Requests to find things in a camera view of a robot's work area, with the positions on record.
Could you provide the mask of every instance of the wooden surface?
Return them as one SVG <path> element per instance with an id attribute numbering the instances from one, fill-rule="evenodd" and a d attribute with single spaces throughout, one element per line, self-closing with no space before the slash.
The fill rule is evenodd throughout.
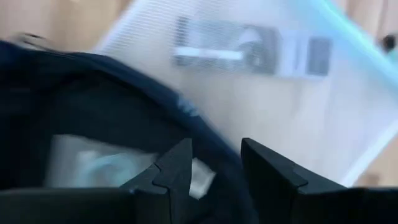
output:
<path id="1" fill-rule="evenodd" d="M 130 0 L 0 0 L 0 38 L 19 32 L 47 38 L 56 49 L 86 51 Z"/>
<path id="2" fill-rule="evenodd" d="M 396 0 L 331 0 L 378 39 L 398 30 Z M 0 0 L 0 38 L 19 32 L 41 35 L 59 50 L 88 51 L 130 0 Z M 358 185 L 398 185 L 398 138 L 360 178 Z"/>

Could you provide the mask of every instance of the clear plastic bag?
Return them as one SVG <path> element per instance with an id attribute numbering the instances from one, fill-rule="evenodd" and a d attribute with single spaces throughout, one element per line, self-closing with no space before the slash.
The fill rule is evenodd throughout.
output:
<path id="1" fill-rule="evenodd" d="M 119 187 L 147 169 L 155 154 L 80 136 L 53 138 L 46 186 Z"/>
<path id="2" fill-rule="evenodd" d="M 193 39 L 206 28 L 217 38 L 205 34 L 200 45 L 192 44 L 197 40 L 181 43 L 181 33 L 187 33 L 182 17 L 196 21 L 189 25 L 188 33 L 200 33 Z M 233 25 L 225 29 L 220 24 Z M 284 63 L 290 67 L 274 73 L 284 75 L 224 65 L 215 69 L 214 58 L 248 58 L 244 50 L 217 44 L 235 35 L 231 27 L 248 26 L 278 33 L 283 41 L 276 45 L 252 38 L 249 42 L 257 45 L 250 52 L 259 43 L 268 52 L 276 46 L 275 69 L 281 71 Z M 310 49 L 313 39 L 330 44 L 318 41 Z M 179 47 L 190 47 L 185 56 L 202 58 L 201 63 L 176 63 Z M 297 56 L 301 70 L 291 66 L 297 52 L 302 53 Z M 94 53 L 114 57 L 182 92 L 237 150 L 242 138 L 253 138 L 343 185 L 352 185 L 398 131 L 396 67 L 326 0 L 137 0 Z M 327 63 L 328 69 L 313 78 L 307 68 L 316 60 L 315 67 Z"/>

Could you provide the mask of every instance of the dark blue bag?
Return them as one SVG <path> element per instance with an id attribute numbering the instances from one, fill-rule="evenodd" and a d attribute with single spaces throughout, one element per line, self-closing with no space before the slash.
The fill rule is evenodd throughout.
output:
<path id="1" fill-rule="evenodd" d="M 216 172 L 197 223 L 256 223 L 239 156 L 182 96 L 102 55 L 0 42 L 1 189 L 44 184 L 54 135 L 74 134 L 163 154 L 192 138 Z"/>

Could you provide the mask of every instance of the paper tag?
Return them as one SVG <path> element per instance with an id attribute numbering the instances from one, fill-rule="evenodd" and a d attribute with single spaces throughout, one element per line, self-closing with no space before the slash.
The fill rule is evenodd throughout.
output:
<path id="1" fill-rule="evenodd" d="M 192 180 L 189 195 L 200 199 L 207 194 L 216 173 L 197 158 L 192 159 Z"/>

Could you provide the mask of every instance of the black backpack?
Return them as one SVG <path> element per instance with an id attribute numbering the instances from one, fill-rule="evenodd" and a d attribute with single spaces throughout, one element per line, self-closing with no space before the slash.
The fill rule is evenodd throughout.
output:
<path id="1" fill-rule="evenodd" d="M 189 101 L 144 74 L 102 55 L 0 42 L 0 85 L 2 190 L 44 187 L 57 135 L 159 157 L 191 139 L 193 157 L 216 175 L 208 193 L 192 200 L 188 220 L 257 222 L 239 156 Z"/>

